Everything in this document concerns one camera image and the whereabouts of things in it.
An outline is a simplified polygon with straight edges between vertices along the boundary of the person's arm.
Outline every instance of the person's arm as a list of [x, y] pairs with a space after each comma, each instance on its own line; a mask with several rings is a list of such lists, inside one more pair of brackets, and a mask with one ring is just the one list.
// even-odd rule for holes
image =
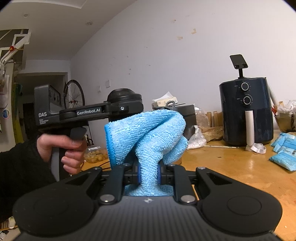
[[67, 149], [62, 158], [67, 172], [81, 171], [86, 140], [43, 134], [37, 141], [26, 141], [0, 153], [0, 222], [12, 215], [12, 207], [19, 197], [55, 182], [49, 168], [52, 147]]
[[0, 153], [0, 222], [12, 216], [15, 201], [30, 191], [55, 182], [39, 155], [36, 141], [17, 144]]

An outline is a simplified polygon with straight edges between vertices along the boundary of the bicycle wheel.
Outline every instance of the bicycle wheel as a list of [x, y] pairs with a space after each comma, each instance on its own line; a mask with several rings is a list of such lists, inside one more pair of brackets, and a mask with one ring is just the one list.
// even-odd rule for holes
[[85, 105], [84, 94], [80, 84], [76, 80], [70, 80], [64, 87], [65, 109]]

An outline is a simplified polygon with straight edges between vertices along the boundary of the towel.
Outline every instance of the towel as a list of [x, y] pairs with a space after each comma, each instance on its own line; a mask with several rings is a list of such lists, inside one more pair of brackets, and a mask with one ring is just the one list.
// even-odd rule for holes
[[141, 184], [126, 187], [129, 196], [171, 196], [173, 187], [157, 182], [158, 162], [178, 160], [188, 145], [183, 116], [172, 110], [143, 112], [105, 125], [111, 167], [134, 151], [141, 165]]

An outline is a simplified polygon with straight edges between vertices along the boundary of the white roll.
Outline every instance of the white roll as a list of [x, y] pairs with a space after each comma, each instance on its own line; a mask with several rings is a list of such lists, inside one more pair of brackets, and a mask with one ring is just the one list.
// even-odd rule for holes
[[270, 98], [272, 100], [272, 103], [274, 104], [274, 106], [278, 106], [279, 102], [277, 101], [276, 96], [269, 85], [268, 85], [268, 90], [269, 90], [269, 94], [270, 94]]
[[252, 110], [246, 110], [246, 136], [247, 145], [252, 146], [255, 143], [254, 115]]

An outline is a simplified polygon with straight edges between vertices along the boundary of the tissue box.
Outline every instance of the tissue box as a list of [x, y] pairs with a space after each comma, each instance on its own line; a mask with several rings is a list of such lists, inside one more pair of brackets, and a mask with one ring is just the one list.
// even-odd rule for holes
[[175, 96], [173, 96], [172, 98], [165, 98], [165, 99], [162, 99], [162, 100], [158, 100], [158, 101], [155, 101], [152, 103], [152, 108], [153, 107], [158, 107], [158, 106], [165, 106], [166, 103], [168, 103], [169, 101], [174, 101], [174, 102], [178, 102], [177, 101], [177, 98]]

